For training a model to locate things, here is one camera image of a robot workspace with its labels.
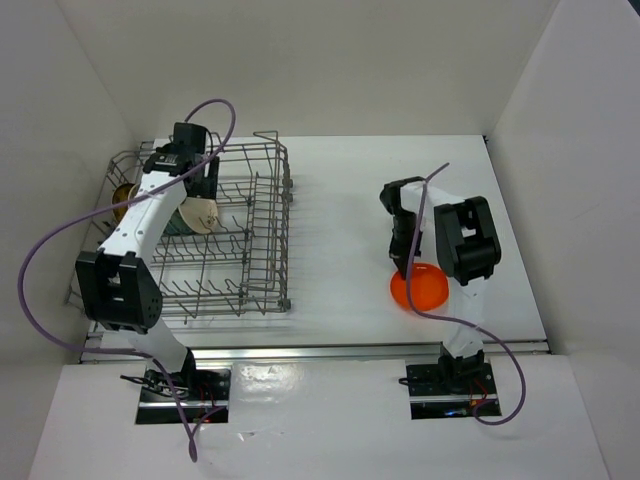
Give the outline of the yellow patterned plate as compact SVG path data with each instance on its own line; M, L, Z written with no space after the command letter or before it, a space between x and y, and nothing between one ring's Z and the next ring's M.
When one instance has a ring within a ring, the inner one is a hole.
M130 182L119 185L112 194L111 203L116 205L128 201L134 187L135 184ZM113 209L113 218L116 224L118 224L125 216L127 209L127 206L121 206Z

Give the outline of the orange plate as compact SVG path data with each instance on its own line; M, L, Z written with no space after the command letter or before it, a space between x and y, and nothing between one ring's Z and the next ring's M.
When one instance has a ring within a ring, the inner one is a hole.
M396 272L390 280L390 293L395 303L404 310L411 306L406 280ZM415 263L411 272L411 298L419 311L431 311L443 306L449 298L449 283L444 272L427 263Z

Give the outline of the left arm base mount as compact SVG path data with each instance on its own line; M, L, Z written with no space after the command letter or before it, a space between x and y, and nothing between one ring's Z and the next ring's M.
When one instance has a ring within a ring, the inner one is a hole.
M230 368L199 370L197 385L188 390L175 379L175 387L190 424L227 423L232 372ZM120 379L140 388L135 423L165 425L181 422L169 385L156 371L146 370L143 376L121 375Z

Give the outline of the blue floral plate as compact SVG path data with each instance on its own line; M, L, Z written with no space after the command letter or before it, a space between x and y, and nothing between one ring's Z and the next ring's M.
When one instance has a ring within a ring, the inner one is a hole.
M164 234L168 236L188 236L194 231L187 225L180 211L176 209L164 228Z

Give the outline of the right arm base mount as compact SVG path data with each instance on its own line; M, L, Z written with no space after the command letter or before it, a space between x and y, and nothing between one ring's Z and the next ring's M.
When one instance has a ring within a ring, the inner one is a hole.
M489 362L478 372L455 379L446 379L436 364L410 364L398 383L408 391L413 420L469 418L475 409L480 417L501 415Z

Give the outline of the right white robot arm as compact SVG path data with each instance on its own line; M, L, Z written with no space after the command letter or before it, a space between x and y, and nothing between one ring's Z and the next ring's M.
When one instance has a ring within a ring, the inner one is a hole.
M389 257L405 307L464 322L447 325L434 376L443 391L461 392L481 376L484 297L502 256L488 200L425 188L419 177L386 183L379 199L392 217Z

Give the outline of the cream plate with black patch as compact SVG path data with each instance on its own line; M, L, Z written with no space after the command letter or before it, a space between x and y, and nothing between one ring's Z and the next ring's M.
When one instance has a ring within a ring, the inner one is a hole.
M208 235L218 223L218 206L213 199L187 197L178 206L178 212L195 234Z

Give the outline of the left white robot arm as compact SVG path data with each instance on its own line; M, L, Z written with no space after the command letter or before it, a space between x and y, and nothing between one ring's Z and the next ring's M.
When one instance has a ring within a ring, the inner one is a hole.
M176 399L191 397L199 375L192 351L161 319L163 296L149 262L171 217L186 201L213 200L219 158L179 180L205 160L209 130L176 123L172 140L152 153L142 168L135 201L111 235L94 252L82 251L75 263L86 315L109 331L121 332L138 352L166 369L163 387Z

